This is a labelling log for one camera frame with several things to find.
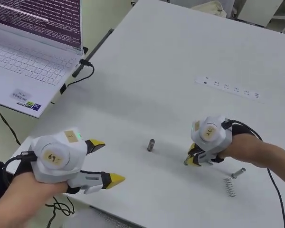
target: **white hand-mounted device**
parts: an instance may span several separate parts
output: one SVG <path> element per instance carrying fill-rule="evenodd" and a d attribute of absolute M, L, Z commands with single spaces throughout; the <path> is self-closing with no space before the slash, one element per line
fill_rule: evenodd
<path fill-rule="evenodd" d="M 209 116 L 205 120 L 193 123 L 191 139 L 194 143 L 189 149 L 185 165 L 212 165 L 212 162 L 218 159 L 218 153 L 232 142 L 231 127 L 222 127 L 222 123 L 227 120 L 223 116 Z"/>
<path fill-rule="evenodd" d="M 109 189 L 125 178 L 114 173 L 81 170 L 85 157 L 104 146 L 98 140 L 83 140 L 77 128 L 38 137 L 29 148 L 36 155 L 31 160 L 34 176 L 37 181 L 48 184 L 66 181 L 70 188 L 84 189 L 85 194 Z M 26 154 L 10 159 L 5 166 L 13 160 L 22 160 Z"/>

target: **table surface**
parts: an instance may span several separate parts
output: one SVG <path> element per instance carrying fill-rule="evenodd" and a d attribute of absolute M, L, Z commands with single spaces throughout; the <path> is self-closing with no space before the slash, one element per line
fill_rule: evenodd
<path fill-rule="evenodd" d="M 14 155 L 32 138 L 76 126 L 84 138 L 107 144 L 86 158 L 83 170 L 126 177 L 113 189 L 73 195 L 77 200 L 148 228 L 282 227 L 265 169 L 232 159 L 201 168 L 183 161 L 192 121 L 216 114 L 285 148 L 285 34 L 143 0 L 92 62 L 94 76 L 69 87 Z M 258 91 L 263 102 L 196 84 L 202 76 Z M 147 152 L 151 138 L 156 144 Z M 229 198 L 223 178 L 242 167 L 237 196 Z M 8 171 L 16 168 L 11 163 Z M 285 206 L 285 183 L 274 178 Z"/>

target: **human arm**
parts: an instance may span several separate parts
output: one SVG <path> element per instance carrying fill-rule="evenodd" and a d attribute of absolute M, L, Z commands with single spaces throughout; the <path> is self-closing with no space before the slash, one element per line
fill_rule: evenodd
<path fill-rule="evenodd" d="M 234 136 L 231 145 L 219 156 L 221 158 L 232 157 L 258 167 L 269 168 L 285 181 L 285 150 L 263 142 L 252 135 Z"/>
<path fill-rule="evenodd" d="M 67 183 L 44 184 L 32 172 L 14 178 L 0 199 L 0 228 L 22 228 L 54 195 L 66 192 Z"/>

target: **coil spring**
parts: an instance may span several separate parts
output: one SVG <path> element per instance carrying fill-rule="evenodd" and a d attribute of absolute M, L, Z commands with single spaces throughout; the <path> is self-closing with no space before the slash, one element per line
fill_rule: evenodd
<path fill-rule="evenodd" d="M 155 145 L 155 140 L 151 139 L 147 148 L 147 151 L 151 152 L 153 150 L 153 147 Z"/>
<path fill-rule="evenodd" d="M 235 193 L 234 188 L 233 188 L 232 178 L 231 177 L 227 177 L 227 178 L 224 179 L 224 182 L 225 182 L 225 187 L 226 187 L 227 194 L 230 197 L 235 197 L 236 193 Z"/>

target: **floor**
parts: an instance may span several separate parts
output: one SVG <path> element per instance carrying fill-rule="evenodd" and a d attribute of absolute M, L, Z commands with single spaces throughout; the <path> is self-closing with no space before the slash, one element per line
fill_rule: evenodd
<path fill-rule="evenodd" d="M 115 28 L 131 9 L 131 0 L 82 0 L 83 1 L 83 34 L 84 46 L 92 50 L 110 28 Z M 273 20 L 269 28 L 276 31 L 283 29 L 285 22 Z M 0 111 L 22 142 L 34 128 L 35 118 L 0 107 Z M 0 160 L 6 161 L 16 151 L 17 144 L 7 126 L 0 119 Z M 59 196 L 58 200 L 67 202 L 66 198 Z M 87 208 L 79 202 L 74 202 L 76 210 Z M 44 228 L 52 216 L 52 209 L 42 208 L 29 222 L 28 227 Z M 65 216 L 58 212 L 52 223 L 53 228 L 61 227 Z"/>

